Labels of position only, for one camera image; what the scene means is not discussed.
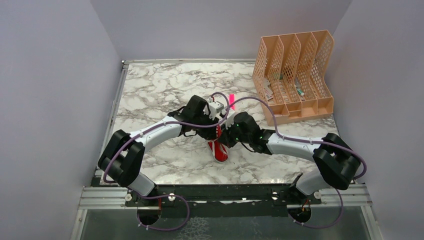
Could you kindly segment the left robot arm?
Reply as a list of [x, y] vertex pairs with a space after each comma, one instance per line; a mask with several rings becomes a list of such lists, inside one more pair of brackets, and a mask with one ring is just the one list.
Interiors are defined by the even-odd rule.
[[97, 166], [113, 183], [138, 193], [144, 205], [157, 200], [157, 186], [141, 173], [145, 153], [163, 142], [194, 131], [205, 140], [215, 138], [219, 114], [225, 108], [219, 101], [194, 95], [181, 108], [169, 112], [161, 121], [131, 133], [115, 131], [101, 154]]

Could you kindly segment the red canvas sneaker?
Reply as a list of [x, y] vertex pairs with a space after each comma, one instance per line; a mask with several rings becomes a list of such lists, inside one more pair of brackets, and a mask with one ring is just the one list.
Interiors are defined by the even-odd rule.
[[220, 163], [223, 163], [225, 161], [228, 160], [228, 152], [226, 150], [226, 148], [224, 147], [224, 145], [220, 142], [218, 142], [218, 138], [221, 136], [222, 134], [222, 129], [221, 127], [218, 125], [215, 129], [215, 133], [216, 133], [216, 138], [213, 140], [209, 140], [207, 142], [211, 154], [213, 156], [213, 158], [215, 160], [217, 160]]

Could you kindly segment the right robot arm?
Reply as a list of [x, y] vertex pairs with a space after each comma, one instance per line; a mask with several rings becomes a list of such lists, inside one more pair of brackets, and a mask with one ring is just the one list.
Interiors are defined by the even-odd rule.
[[293, 156], [316, 165], [315, 170], [298, 175], [290, 185], [288, 196], [296, 204], [321, 189], [346, 190], [362, 163], [334, 133], [322, 138], [278, 135], [274, 129], [260, 128], [245, 111], [227, 119], [220, 127], [218, 141], [228, 148], [240, 143], [248, 145], [254, 153]]

